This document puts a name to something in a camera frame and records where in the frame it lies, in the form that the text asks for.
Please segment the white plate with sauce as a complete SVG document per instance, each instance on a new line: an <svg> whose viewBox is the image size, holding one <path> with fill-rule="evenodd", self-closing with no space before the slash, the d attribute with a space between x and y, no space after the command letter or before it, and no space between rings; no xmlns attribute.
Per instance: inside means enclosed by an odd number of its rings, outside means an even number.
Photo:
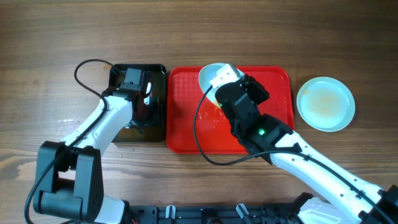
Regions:
<svg viewBox="0 0 398 224"><path fill-rule="evenodd" d="M200 70L199 75L198 75L198 83L199 83L199 86L200 86L202 92L205 93L209 88L211 88L211 90L206 94L206 97L217 107L220 107L220 106L219 106L218 101L215 98L215 93L220 87L213 88L209 84L209 81L212 80L216 76L216 71L219 70L225 64L226 63L212 63L210 65L207 65Z"/></svg>

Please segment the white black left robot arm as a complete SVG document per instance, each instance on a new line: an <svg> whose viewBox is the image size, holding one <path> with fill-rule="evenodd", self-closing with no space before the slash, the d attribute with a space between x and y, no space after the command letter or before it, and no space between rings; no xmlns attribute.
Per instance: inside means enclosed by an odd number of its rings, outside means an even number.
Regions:
<svg viewBox="0 0 398 224"><path fill-rule="evenodd" d="M45 141L25 201L25 221L32 223L33 209L67 223L133 223L129 202L104 194L101 157L120 130L137 121L132 97L101 96L75 132L60 142Z"/></svg>

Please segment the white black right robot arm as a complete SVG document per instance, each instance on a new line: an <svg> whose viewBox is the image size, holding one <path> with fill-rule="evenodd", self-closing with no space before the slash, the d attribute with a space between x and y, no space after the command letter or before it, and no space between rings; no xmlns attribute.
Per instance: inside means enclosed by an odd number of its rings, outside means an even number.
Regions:
<svg viewBox="0 0 398 224"><path fill-rule="evenodd" d="M269 99L255 78L229 74L210 82L231 133L251 157L261 157L305 182L351 223L397 223L396 186L385 191L366 182L312 148L281 120L262 114Z"/></svg>

